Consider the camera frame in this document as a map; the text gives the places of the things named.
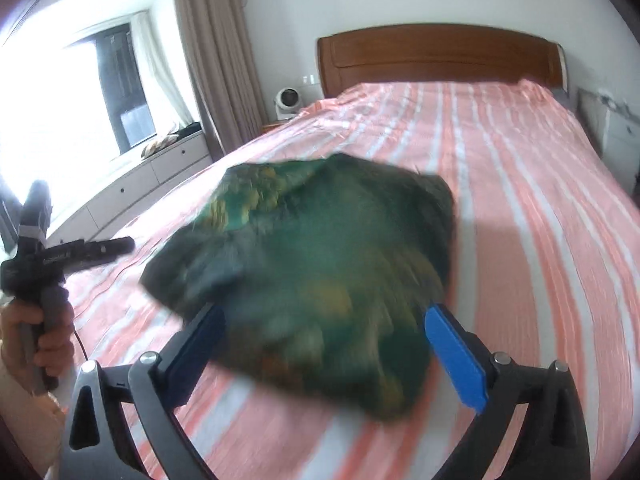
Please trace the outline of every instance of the beige curtain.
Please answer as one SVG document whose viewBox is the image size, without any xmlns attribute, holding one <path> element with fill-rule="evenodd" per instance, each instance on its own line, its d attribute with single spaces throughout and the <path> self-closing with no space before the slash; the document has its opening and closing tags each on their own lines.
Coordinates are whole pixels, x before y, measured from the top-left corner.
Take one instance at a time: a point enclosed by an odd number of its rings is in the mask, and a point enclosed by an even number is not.
<svg viewBox="0 0 640 480">
<path fill-rule="evenodd" d="M 266 113 L 240 0 L 175 0 L 212 155 L 260 135 Z"/>
</svg>

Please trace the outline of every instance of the bedside table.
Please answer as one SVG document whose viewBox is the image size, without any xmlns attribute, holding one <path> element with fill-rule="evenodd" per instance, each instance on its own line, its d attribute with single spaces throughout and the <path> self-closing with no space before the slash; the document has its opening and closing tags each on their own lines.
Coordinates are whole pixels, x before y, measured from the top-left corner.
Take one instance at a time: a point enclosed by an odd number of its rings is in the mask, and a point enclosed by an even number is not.
<svg viewBox="0 0 640 480">
<path fill-rule="evenodd" d="M 262 125 L 262 134 L 266 134 L 271 130 L 275 130 L 276 128 L 281 127 L 283 124 L 287 124 L 289 121 L 275 121 L 274 123 L 263 124 Z"/>
<path fill-rule="evenodd" d="M 580 91 L 578 111 L 599 144 L 596 151 L 605 166 L 632 195 L 640 173 L 640 117 L 622 107 L 615 109 L 584 90 Z"/>
</svg>

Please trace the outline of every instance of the wooden headboard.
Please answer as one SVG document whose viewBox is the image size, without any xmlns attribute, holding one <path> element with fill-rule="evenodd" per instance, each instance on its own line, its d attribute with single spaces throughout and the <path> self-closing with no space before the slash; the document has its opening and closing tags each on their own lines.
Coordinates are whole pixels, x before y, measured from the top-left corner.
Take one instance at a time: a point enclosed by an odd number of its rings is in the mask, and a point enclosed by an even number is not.
<svg viewBox="0 0 640 480">
<path fill-rule="evenodd" d="M 564 53 L 522 32 L 477 25 L 416 23 L 363 28 L 318 40 L 325 97 L 357 83 L 531 79 L 566 90 Z"/>
</svg>

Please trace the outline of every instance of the green fabric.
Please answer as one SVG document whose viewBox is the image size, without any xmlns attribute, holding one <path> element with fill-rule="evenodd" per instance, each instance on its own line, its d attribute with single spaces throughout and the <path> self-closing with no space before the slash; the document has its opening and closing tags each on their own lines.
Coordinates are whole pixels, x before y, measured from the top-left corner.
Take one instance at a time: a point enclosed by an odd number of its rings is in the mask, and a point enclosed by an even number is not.
<svg viewBox="0 0 640 480">
<path fill-rule="evenodd" d="M 343 154 L 241 164 L 141 282 L 187 320 L 224 306 L 223 365 L 392 418 L 424 381 L 452 224 L 439 176 Z"/>
</svg>

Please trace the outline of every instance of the electrical outlet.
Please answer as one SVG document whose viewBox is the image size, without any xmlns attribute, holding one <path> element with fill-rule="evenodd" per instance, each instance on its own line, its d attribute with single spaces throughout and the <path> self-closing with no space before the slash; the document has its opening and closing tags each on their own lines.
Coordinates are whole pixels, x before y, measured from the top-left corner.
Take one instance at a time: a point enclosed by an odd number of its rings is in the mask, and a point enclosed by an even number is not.
<svg viewBox="0 0 640 480">
<path fill-rule="evenodd" d="M 314 74 L 302 76 L 302 86 L 311 86 L 318 84 L 318 77 Z"/>
</svg>

